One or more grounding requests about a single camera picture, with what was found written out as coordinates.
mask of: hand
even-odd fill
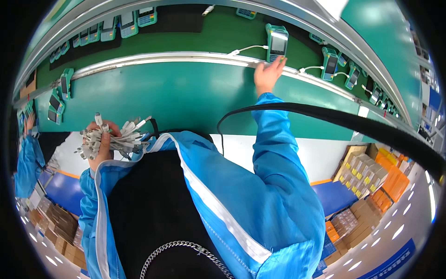
[[[28,130],[33,129],[34,121],[35,121],[34,112],[31,112],[28,116],[28,119],[25,121],[23,125],[24,126],[23,132],[25,133],[25,137],[28,134]]]
[[[286,59],[279,63],[282,56],[278,56],[268,68],[264,68],[264,63],[257,65],[254,72],[254,84],[256,85],[257,98],[263,93],[272,92],[277,79],[282,74],[283,67],[285,67]]]
[[[111,131],[111,133],[109,133],[109,132],[102,133],[101,145],[99,146],[98,155],[96,156],[96,158],[94,160],[88,159],[88,163],[90,164],[90,169],[92,171],[96,171],[96,169],[98,168],[98,165],[102,161],[113,159],[113,157],[112,157],[113,152],[110,150],[110,134],[112,134],[116,137],[122,136],[121,132],[119,131],[118,125],[116,125],[115,123],[108,121],[108,120],[103,120],[102,123],[108,124],[108,127],[112,131]],[[94,129],[99,129],[99,126],[96,124],[96,122],[93,121],[87,126],[87,130],[94,130]]]

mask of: blue work uniform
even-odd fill
[[[257,104],[277,102],[283,101],[265,93]],[[309,278],[322,254],[322,204],[297,156],[288,112],[253,111],[252,116],[258,124],[255,174],[225,159],[213,143],[189,131],[163,133],[149,141],[144,153],[178,152],[194,205],[235,278]],[[126,278],[115,247],[107,196],[137,161],[106,160],[99,164],[94,179],[90,170],[81,175],[86,195],[79,218],[81,244],[93,279]],[[156,187],[150,181],[147,186]]]
[[[42,167],[45,166],[39,142],[31,135],[31,131],[22,140],[17,173],[14,174],[16,197],[28,198],[36,186]]]

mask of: black shirt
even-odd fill
[[[176,150],[145,154],[107,197],[116,250],[128,279],[140,277],[147,257],[171,241],[208,249],[220,261],[194,206]],[[206,256],[176,246],[155,257],[146,278],[226,278]]]

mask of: person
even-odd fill
[[[14,174],[15,195],[18,198],[28,198],[31,195],[42,167],[45,166],[39,142],[31,135],[34,121],[34,112],[32,112],[24,123],[23,140],[17,160],[17,172]]]
[[[255,70],[257,104],[283,102],[271,93],[286,62],[279,59]],[[130,162],[112,160],[104,132],[80,177],[91,278],[309,278],[325,220],[287,115],[252,112],[254,174],[190,131],[162,133]]]

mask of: silver chain necklace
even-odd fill
[[[190,248],[194,249],[195,251],[198,252],[197,255],[203,254],[208,259],[210,259],[226,275],[227,278],[235,279],[232,276],[231,272],[224,266],[224,264],[221,261],[219,261],[213,254],[211,254],[208,249],[202,247],[199,244],[189,242],[189,241],[183,241],[183,240],[171,241],[169,243],[161,245],[155,251],[153,251],[150,254],[150,256],[147,258],[147,260],[145,261],[145,263],[142,267],[140,279],[145,278],[145,273],[146,273],[147,269],[149,268],[150,263],[153,261],[153,259],[158,254],[160,254],[162,251],[164,251],[170,247],[174,247],[174,246],[186,246],[186,247],[190,247]]]

